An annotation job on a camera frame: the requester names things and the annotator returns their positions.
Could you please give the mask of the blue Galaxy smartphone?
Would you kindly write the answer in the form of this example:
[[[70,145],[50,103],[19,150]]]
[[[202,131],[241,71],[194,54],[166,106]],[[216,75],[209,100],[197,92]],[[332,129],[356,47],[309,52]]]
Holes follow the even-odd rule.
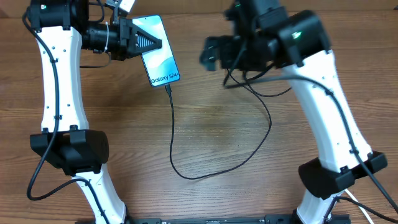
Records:
[[[141,56],[150,85],[157,87],[180,80],[180,72],[162,18],[155,14],[135,18],[132,23],[161,40],[162,43],[160,49],[145,52]]]

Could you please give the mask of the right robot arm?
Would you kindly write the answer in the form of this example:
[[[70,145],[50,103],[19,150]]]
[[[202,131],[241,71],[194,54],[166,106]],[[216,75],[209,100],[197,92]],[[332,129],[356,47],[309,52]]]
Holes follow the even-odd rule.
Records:
[[[305,186],[301,204],[291,215],[266,215],[266,223],[349,223],[348,215],[332,214],[333,207],[357,179],[385,168],[387,159],[356,125],[320,18],[309,10],[288,15],[278,1],[234,1],[225,16],[233,35],[208,37],[201,63],[207,70],[220,63],[243,73],[281,69],[318,146],[318,157],[298,169]]]

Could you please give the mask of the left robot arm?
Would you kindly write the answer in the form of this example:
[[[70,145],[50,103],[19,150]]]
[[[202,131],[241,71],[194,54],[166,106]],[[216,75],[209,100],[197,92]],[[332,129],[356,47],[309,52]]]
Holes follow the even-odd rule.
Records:
[[[30,136],[41,162],[63,170],[84,193],[95,223],[132,223],[108,172],[106,134],[90,129],[81,92],[83,49],[125,60],[162,47],[160,39],[128,18],[132,1],[106,1],[110,23],[89,18],[88,1],[32,1],[22,16],[41,54],[44,114],[39,134]]]

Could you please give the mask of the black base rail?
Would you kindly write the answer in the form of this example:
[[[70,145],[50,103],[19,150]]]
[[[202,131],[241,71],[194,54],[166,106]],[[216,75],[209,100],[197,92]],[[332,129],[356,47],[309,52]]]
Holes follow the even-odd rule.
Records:
[[[294,224],[299,223],[293,215],[266,215],[265,217],[243,218],[209,218],[209,219],[174,219],[131,218],[127,223],[133,224]]]

